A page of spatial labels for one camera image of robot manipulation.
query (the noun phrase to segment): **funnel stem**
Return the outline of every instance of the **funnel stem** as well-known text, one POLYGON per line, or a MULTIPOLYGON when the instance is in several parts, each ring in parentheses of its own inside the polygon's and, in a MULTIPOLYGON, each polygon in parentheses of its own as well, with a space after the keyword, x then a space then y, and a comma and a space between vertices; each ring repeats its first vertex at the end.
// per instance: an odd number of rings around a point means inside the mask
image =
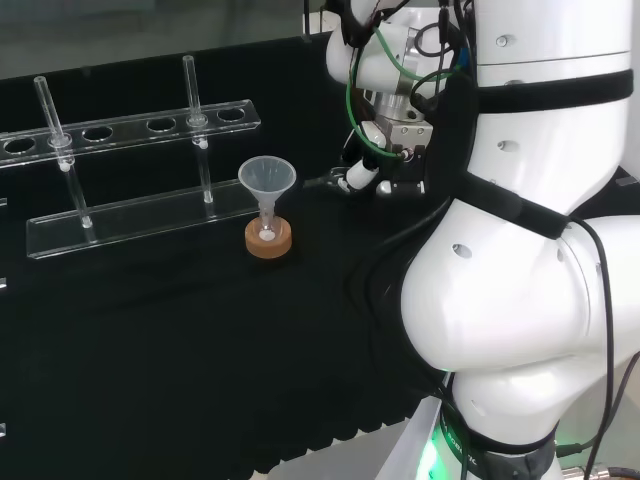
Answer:
POLYGON ((274 207, 274 203, 260 202, 260 218, 262 219, 263 230, 273 230, 274 207))

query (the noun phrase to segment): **black table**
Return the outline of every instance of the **black table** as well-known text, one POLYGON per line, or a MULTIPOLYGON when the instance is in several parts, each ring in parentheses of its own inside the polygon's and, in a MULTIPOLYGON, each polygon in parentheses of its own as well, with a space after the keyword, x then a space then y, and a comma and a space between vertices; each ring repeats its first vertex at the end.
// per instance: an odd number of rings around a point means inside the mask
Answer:
MULTIPOLYGON (((349 127, 326 41, 195 54, 202 103, 250 98, 263 122, 214 141, 216 180, 259 154, 289 160, 300 179, 337 163, 349 127)), ((47 78, 63 123, 186 104, 179 55, 47 78)), ((1 82, 0 105, 0 131, 44 124, 31 78, 1 82)), ((78 172, 89 205, 198 184, 188 142, 83 157, 78 172)), ((412 377, 401 343, 372 341, 345 279, 431 205, 298 185, 278 204, 294 232, 278 261, 246 253, 246 217, 34 261, 25 221, 72 208, 55 162, 0 171, 0 197, 2 479, 245 479, 417 405, 378 368, 412 377)), ((638 198, 611 183, 581 213, 640 213, 638 198)))

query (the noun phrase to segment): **black strap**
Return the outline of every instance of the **black strap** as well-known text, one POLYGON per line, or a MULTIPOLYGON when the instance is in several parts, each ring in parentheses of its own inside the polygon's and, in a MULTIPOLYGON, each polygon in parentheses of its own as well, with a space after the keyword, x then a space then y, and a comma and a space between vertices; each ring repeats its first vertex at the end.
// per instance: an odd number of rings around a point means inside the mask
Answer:
POLYGON ((469 205, 526 228, 543 237, 557 239, 569 217, 526 200, 510 190, 464 172, 459 174, 453 195, 469 205))
MULTIPOLYGON (((449 449, 462 462, 461 428, 446 410, 440 413, 440 428, 449 449)), ((555 459, 555 434, 558 425, 538 442, 509 445, 496 442, 472 430, 467 431, 469 471, 485 480, 540 480, 555 459)))
POLYGON ((599 105, 633 93, 633 70, 478 89, 480 113, 519 113, 599 105))

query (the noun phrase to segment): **acrylic test tube rack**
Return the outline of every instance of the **acrylic test tube rack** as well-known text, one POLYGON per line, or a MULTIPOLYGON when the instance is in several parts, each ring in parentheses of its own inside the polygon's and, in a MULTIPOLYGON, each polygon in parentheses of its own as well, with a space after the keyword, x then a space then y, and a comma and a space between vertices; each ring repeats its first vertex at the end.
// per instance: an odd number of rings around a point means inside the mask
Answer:
POLYGON ((0 135, 0 169, 57 161, 75 210, 27 221, 27 255, 46 258, 257 212, 238 182, 212 183, 211 135, 255 129, 250 100, 200 105, 194 60, 183 58, 189 108, 62 125, 44 77, 34 80, 48 128, 0 135), (117 203, 87 206, 75 169, 77 157, 191 139, 200 186, 117 203))

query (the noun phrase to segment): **clear plastic funnel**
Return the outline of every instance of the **clear plastic funnel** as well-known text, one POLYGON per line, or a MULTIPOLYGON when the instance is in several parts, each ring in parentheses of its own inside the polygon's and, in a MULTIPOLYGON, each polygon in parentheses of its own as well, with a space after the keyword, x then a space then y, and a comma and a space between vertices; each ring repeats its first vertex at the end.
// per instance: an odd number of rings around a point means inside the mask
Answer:
POLYGON ((242 164, 238 180, 256 197, 260 205, 260 238, 265 241, 274 240, 279 231, 278 222, 274 220, 275 204, 280 195, 295 183, 296 169, 278 157, 254 157, 242 164))

